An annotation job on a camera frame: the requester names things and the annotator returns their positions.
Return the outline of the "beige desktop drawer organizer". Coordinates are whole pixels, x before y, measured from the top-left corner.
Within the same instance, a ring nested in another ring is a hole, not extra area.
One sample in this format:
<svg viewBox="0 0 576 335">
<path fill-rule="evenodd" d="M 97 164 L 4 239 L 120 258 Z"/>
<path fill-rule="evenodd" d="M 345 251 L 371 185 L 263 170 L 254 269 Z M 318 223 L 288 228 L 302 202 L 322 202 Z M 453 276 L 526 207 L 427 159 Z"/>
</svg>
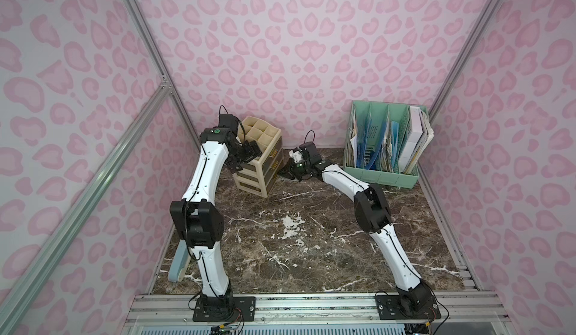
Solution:
<svg viewBox="0 0 576 335">
<path fill-rule="evenodd" d="M 238 129 L 240 140 L 254 141 L 261 150 L 261 155 L 247 164 L 243 170 L 233 174 L 235 185 L 248 193 L 267 198 L 278 177 L 278 171 L 284 162 L 282 131 L 253 116 L 247 116 L 242 124 L 246 130 Z"/>
</svg>

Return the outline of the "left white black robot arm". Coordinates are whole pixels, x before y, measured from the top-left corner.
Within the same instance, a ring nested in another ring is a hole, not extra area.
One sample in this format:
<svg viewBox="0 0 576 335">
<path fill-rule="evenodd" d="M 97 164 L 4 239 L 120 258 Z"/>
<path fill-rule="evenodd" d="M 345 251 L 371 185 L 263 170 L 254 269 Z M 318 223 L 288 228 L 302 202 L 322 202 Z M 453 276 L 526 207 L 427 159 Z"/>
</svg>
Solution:
<svg viewBox="0 0 576 335">
<path fill-rule="evenodd" d="M 200 134 L 201 151 L 191 182 L 182 198 L 169 207 L 178 236 L 198 265 L 202 279 L 199 302 L 208 311 L 234 310 L 232 286 L 221 255 L 224 216 L 215 206 L 215 193 L 224 167 L 238 172 L 261 155 L 256 142 L 239 138 L 240 129 L 219 125 Z"/>
</svg>

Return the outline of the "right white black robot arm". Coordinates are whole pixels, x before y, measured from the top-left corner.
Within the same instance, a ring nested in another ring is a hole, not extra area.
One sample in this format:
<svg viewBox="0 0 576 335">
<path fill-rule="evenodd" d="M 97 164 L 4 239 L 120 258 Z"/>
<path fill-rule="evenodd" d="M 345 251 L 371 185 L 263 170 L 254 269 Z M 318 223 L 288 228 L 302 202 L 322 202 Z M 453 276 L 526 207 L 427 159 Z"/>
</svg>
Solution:
<svg viewBox="0 0 576 335">
<path fill-rule="evenodd" d="M 289 151 L 280 175 L 290 180 L 315 178 L 348 196 L 354 205 L 359 228 L 370 235 L 382 253 L 398 293 L 401 312 L 415 317 L 438 307 L 437 298 L 407 257 L 392 224 L 389 204 L 382 187 L 354 178 L 329 160 L 324 160 L 312 142 Z"/>
</svg>

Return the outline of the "blue folders in rack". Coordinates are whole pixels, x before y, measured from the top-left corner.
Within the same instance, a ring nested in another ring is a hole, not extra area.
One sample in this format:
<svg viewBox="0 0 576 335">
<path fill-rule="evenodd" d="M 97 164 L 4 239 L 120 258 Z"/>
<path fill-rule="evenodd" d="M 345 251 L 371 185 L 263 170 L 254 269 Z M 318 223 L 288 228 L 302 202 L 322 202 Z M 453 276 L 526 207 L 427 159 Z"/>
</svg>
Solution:
<svg viewBox="0 0 576 335">
<path fill-rule="evenodd" d="M 368 110 L 357 142 L 356 167 L 379 172 L 398 172 L 400 125 L 389 111 Z"/>
</svg>

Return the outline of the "green file organizer rack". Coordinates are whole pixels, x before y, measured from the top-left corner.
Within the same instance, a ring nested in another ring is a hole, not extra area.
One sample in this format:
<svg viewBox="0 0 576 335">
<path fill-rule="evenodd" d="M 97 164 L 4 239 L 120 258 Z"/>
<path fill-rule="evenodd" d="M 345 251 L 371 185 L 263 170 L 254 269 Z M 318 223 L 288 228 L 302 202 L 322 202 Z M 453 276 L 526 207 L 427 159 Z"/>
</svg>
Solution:
<svg viewBox="0 0 576 335">
<path fill-rule="evenodd" d="M 419 180 L 418 159 L 433 137 L 426 106 L 355 100 L 344 171 L 368 183 L 412 189 Z"/>
</svg>

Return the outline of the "blue white calculator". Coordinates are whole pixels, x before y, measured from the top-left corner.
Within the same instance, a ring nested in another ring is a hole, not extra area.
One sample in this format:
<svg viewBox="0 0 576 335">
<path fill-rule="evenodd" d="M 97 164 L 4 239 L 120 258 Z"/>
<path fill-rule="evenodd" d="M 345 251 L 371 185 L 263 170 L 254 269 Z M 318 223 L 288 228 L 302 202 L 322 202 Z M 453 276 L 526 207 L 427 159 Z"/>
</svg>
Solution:
<svg viewBox="0 0 576 335">
<path fill-rule="evenodd" d="M 190 260 L 188 246 L 184 240 L 180 240 L 169 268 L 168 280 L 171 283 L 178 283 L 184 279 Z"/>
</svg>

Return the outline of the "white book in rack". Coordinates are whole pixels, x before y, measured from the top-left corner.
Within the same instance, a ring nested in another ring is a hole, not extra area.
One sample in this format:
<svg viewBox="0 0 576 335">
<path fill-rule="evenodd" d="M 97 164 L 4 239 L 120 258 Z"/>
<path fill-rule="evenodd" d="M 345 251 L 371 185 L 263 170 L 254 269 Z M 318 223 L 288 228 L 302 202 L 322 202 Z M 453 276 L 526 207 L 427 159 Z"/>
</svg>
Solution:
<svg viewBox="0 0 576 335">
<path fill-rule="evenodd" d="M 428 114 L 420 107 L 409 108 L 409 119 L 397 159 L 397 167 L 402 174 L 411 174 L 427 146 L 434 138 Z"/>
</svg>

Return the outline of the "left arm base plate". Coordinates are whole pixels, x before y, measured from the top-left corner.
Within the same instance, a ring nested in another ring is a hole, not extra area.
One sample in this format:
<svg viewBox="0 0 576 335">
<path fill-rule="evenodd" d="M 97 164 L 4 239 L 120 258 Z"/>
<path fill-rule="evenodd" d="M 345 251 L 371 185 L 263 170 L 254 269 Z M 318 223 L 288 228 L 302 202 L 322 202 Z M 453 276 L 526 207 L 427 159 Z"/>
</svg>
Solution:
<svg viewBox="0 0 576 335">
<path fill-rule="evenodd" d="M 255 297 L 208 297 L 201 295 L 193 307 L 193 322 L 252 322 L 255 317 Z"/>
</svg>

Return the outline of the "aluminium mounting rail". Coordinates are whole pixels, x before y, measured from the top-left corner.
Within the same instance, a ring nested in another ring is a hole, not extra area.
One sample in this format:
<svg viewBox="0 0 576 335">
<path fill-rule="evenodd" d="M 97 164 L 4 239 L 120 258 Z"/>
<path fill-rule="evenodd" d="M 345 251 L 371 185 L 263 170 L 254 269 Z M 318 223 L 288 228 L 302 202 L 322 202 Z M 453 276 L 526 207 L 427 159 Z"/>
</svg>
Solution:
<svg viewBox="0 0 576 335">
<path fill-rule="evenodd" d="M 190 295 L 140 295 L 123 334 L 515 334 L 495 292 L 438 292 L 438 304 L 412 318 L 390 294 L 243 295 L 226 320 L 200 312 Z"/>
</svg>

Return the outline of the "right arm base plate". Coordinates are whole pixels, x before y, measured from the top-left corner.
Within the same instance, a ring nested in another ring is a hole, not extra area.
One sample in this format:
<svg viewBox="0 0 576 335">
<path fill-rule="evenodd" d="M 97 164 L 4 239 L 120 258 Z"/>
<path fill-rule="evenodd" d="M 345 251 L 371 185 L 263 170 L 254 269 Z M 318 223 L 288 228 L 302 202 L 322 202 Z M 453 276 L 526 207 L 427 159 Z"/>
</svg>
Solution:
<svg viewBox="0 0 576 335">
<path fill-rule="evenodd" d="M 433 296 L 417 303 L 408 296 L 377 294 L 375 301 L 380 320 L 415 320 L 426 323 L 443 318 Z"/>
</svg>

